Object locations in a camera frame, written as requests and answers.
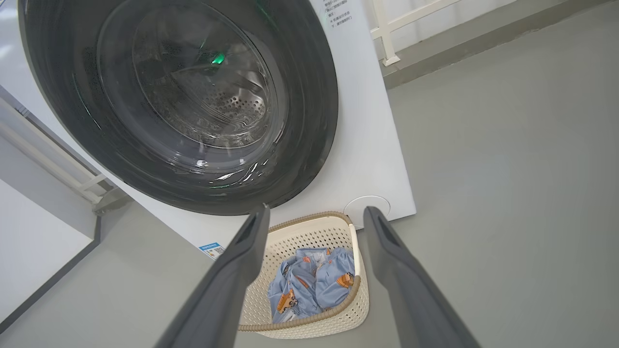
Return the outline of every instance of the clothes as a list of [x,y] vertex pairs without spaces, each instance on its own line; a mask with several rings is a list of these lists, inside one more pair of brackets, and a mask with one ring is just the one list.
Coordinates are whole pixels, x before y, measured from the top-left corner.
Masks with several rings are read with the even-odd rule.
[[344,248],[334,249],[316,272],[316,301],[325,310],[333,308],[348,296],[354,282],[355,262]]
[[352,253],[344,248],[296,250],[282,262],[267,291],[273,323],[307,318],[337,306],[350,292],[354,272]]

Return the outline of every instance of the instruction label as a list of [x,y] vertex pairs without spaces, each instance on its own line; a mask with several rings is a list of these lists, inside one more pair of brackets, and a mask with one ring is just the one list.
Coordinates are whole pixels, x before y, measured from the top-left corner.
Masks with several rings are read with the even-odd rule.
[[209,255],[213,260],[217,260],[219,256],[223,254],[226,249],[224,249],[219,243],[211,243],[209,245],[204,245],[199,248],[203,253]]
[[337,28],[352,20],[350,11],[347,11],[348,0],[324,0],[324,13],[327,15],[331,28]]

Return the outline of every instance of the white plastic basket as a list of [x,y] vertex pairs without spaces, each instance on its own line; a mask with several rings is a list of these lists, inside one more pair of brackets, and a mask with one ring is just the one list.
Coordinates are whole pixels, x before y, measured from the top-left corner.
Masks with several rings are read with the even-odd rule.
[[[269,284],[285,259],[299,248],[352,250],[355,281],[344,301],[318,315],[272,324],[267,297]],[[258,278],[247,288],[239,331],[253,331],[271,338],[301,339],[326,336],[361,325],[370,310],[368,283],[357,244],[357,231],[349,217],[339,212],[324,212],[271,227]]]

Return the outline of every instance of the energy label sticker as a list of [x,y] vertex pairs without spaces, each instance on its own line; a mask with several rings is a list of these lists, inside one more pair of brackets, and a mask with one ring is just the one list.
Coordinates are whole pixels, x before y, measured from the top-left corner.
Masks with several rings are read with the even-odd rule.
[[209,255],[210,258],[216,260],[221,254],[223,254],[226,249],[224,249],[219,243],[211,243],[209,245],[201,246],[200,250],[206,255]]

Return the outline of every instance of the green light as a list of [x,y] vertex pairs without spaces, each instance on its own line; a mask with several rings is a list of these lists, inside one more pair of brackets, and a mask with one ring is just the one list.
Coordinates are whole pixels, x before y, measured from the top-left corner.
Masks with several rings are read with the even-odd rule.
[[223,53],[217,53],[217,56],[215,56],[215,59],[213,59],[213,61],[211,63],[212,64],[221,64],[223,62],[224,58],[226,58],[226,56],[224,56]]

